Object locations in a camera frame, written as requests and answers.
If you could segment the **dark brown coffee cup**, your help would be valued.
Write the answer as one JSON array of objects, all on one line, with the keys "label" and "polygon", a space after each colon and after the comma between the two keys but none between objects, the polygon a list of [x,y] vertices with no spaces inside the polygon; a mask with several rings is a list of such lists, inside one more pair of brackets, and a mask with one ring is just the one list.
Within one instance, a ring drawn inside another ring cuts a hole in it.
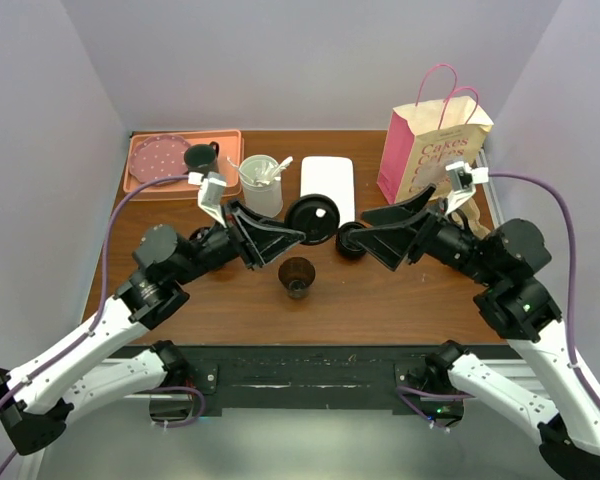
[{"label": "dark brown coffee cup", "polygon": [[278,269],[278,279],[292,299],[305,298],[315,278],[315,267],[304,257],[288,258]]}]

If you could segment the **black coffee lid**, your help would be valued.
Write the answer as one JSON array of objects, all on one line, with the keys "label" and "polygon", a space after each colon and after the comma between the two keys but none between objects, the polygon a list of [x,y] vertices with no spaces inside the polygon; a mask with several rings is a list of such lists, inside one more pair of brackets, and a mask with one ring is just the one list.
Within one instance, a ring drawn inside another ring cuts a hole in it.
[{"label": "black coffee lid", "polygon": [[340,213],[336,203],[321,194],[300,197],[288,208],[284,225],[305,234],[302,245],[315,246],[331,239],[338,231]]}]

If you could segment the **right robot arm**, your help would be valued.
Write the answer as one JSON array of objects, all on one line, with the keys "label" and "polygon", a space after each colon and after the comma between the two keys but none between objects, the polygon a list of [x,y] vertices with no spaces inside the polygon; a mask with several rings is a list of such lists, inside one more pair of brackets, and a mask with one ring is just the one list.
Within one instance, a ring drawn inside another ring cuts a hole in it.
[{"label": "right robot arm", "polygon": [[400,392],[439,401],[475,398],[523,430],[563,479],[600,479],[600,385],[581,381],[587,368],[569,352],[567,324],[536,273],[551,255],[531,222],[510,220],[480,238],[462,213],[431,188],[409,200],[369,210],[339,242],[364,250],[390,270],[429,256],[484,286],[474,303],[485,323],[526,362],[547,398],[490,369],[468,348],[445,342]]}]

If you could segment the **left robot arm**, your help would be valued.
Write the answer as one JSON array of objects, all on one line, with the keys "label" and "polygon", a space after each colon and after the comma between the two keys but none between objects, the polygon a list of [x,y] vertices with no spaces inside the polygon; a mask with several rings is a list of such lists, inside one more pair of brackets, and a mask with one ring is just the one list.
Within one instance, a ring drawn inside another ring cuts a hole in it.
[{"label": "left robot arm", "polygon": [[214,224],[185,237],[169,225],[149,228],[133,253],[136,270],[95,315],[44,353],[11,370],[0,368],[0,421],[20,455],[37,452],[65,431],[70,418],[123,387],[176,392],[188,366],[170,341],[160,341],[101,387],[88,373],[122,346],[155,329],[190,298],[183,287],[241,259],[261,268],[306,240],[306,233],[262,217],[238,201],[220,207]]}]

